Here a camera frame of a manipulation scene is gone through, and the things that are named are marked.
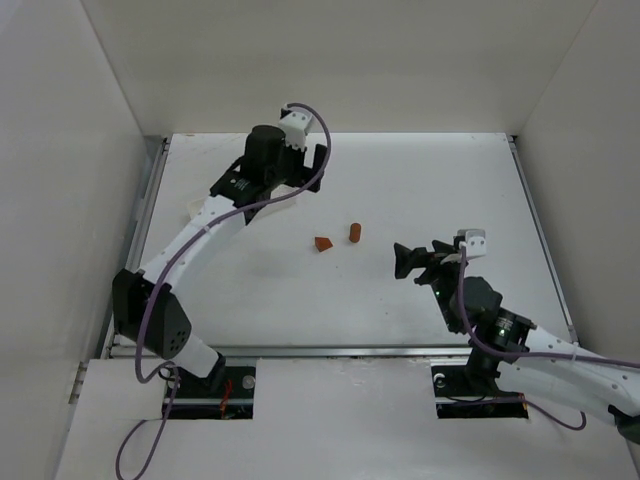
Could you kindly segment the wooden cylinder block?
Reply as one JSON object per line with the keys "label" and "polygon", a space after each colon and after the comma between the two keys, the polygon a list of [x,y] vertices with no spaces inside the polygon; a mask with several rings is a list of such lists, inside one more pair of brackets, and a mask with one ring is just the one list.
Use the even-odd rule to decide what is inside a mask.
{"label": "wooden cylinder block", "polygon": [[362,226],[360,223],[352,223],[349,229],[349,241],[351,243],[358,243],[361,239]]}

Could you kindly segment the wooden wedge block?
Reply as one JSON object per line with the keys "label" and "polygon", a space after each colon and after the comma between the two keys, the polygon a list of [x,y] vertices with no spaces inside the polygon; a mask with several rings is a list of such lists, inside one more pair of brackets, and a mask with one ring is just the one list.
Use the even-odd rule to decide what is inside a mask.
{"label": "wooden wedge block", "polygon": [[324,252],[333,247],[332,241],[327,237],[315,237],[314,246],[318,252]]}

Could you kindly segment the white plastic tray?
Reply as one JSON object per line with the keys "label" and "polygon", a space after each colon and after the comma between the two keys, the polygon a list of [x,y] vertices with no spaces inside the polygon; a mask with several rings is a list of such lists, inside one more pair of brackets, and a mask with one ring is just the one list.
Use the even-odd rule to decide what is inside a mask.
{"label": "white plastic tray", "polygon": [[[292,192],[293,189],[290,187],[278,187],[271,194],[271,200],[267,205],[262,206],[261,208],[254,208],[252,210],[241,212],[238,214],[238,217],[242,222],[250,222],[252,220],[259,221],[269,215],[290,209],[296,205],[296,197],[286,198],[278,202],[275,202],[275,199],[284,197]],[[197,223],[198,225],[205,225],[218,217],[224,216],[228,212],[237,210],[238,207],[242,206],[242,203],[237,204],[236,201],[226,198],[223,195],[209,195],[188,202],[187,213],[189,215],[190,222]]]}

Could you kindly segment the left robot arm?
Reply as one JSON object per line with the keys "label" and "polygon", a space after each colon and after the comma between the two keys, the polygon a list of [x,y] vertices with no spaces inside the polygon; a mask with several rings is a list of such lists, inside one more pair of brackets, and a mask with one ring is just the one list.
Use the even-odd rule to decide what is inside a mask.
{"label": "left robot arm", "polygon": [[312,165],[305,166],[305,145],[290,139],[283,126],[254,127],[243,154],[212,185],[187,226],[151,261],[137,271],[121,270],[112,282],[116,333],[208,390],[220,383],[225,358],[193,332],[181,298],[233,236],[275,203],[274,190],[319,190],[330,144],[316,145]]}

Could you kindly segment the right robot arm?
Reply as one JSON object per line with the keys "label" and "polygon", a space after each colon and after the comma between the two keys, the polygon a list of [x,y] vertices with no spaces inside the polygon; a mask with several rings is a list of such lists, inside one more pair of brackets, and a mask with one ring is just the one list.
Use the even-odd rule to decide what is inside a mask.
{"label": "right robot arm", "polygon": [[435,240],[430,248],[396,243],[393,249],[395,277],[420,270],[414,282],[430,286],[447,330],[468,336],[464,375],[475,394],[545,398],[638,443],[638,363],[597,355],[503,307],[502,295],[483,277],[466,273],[470,261],[487,253],[483,230],[460,230],[451,243]]}

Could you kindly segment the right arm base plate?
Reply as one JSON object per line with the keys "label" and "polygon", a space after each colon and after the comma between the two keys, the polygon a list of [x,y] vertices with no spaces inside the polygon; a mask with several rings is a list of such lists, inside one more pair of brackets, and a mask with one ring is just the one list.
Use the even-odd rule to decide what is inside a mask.
{"label": "right arm base plate", "polygon": [[498,398],[518,398],[516,393],[498,393],[488,387],[473,385],[464,365],[432,365],[435,409],[439,419],[528,419],[527,406],[500,403]]}

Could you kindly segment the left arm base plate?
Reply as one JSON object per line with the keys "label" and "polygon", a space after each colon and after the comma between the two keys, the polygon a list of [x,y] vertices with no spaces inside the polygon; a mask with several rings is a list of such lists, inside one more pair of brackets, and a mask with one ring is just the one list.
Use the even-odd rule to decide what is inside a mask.
{"label": "left arm base plate", "polygon": [[222,380],[214,389],[192,374],[178,369],[178,390],[168,410],[173,374],[162,374],[166,382],[162,414],[169,411],[172,420],[251,420],[254,413],[256,387],[255,364],[232,364],[223,372]]}

